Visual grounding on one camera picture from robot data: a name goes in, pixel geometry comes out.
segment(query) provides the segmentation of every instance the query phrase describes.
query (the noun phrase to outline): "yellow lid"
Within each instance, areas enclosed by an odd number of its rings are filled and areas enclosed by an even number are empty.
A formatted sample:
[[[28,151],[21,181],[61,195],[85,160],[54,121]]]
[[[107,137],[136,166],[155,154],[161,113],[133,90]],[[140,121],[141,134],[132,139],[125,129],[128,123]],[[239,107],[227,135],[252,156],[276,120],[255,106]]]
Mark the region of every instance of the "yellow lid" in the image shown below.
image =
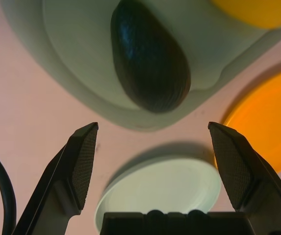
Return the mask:
[[[244,135],[276,172],[281,171],[281,73],[240,101],[224,124]]]
[[[281,0],[212,0],[240,21],[264,29],[281,27]]]

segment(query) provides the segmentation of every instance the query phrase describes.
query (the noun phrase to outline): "dark green avocado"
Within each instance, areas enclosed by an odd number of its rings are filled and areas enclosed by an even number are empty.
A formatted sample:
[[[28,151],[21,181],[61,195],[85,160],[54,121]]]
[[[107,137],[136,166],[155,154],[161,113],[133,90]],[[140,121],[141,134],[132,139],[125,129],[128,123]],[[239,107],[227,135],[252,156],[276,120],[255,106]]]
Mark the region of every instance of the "dark green avocado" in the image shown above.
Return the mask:
[[[174,38],[137,0],[121,0],[111,19],[114,66],[127,95],[154,113],[178,107],[190,89],[187,59]]]

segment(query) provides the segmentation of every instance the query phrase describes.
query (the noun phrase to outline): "orange plate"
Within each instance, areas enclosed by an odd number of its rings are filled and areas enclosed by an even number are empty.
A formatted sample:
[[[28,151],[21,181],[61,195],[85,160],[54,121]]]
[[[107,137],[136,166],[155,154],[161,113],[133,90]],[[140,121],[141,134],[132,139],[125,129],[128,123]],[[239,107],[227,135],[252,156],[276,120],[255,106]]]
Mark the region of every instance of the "orange plate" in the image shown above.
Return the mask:
[[[247,94],[224,125],[244,135],[273,169],[281,172],[281,73]]]

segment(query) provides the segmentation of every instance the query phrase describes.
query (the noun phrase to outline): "white bowl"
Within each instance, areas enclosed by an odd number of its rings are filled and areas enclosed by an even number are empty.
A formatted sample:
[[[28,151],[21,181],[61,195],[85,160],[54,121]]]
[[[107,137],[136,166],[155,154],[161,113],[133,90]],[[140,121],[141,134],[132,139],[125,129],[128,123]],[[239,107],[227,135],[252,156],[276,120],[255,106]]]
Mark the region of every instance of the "white bowl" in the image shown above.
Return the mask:
[[[206,161],[185,155],[146,160],[105,189],[95,212],[96,228],[100,232],[105,212],[208,212],[220,189],[220,175]]]

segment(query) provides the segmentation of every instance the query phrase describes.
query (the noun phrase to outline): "pink table surface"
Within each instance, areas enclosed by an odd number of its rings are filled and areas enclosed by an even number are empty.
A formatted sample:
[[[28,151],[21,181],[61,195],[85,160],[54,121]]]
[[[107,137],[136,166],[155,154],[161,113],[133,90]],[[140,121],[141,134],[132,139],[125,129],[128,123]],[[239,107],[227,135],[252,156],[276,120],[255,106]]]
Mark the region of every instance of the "pink table surface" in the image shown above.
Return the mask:
[[[97,121],[100,130],[86,206],[81,216],[71,219],[66,232],[97,234],[94,211],[119,167],[143,151],[174,141],[211,150],[208,122],[220,121],[244,87],[278,64],[281,42],[178,123],[154,133],[135,132],[108,122],[57,84],[20,44],[0,8],[0,160],[16,193],[18,219],[47,163],[75,129]],[[0,234],[2,210],[0,196]],[[232,210],[223,187],[212,210]]]

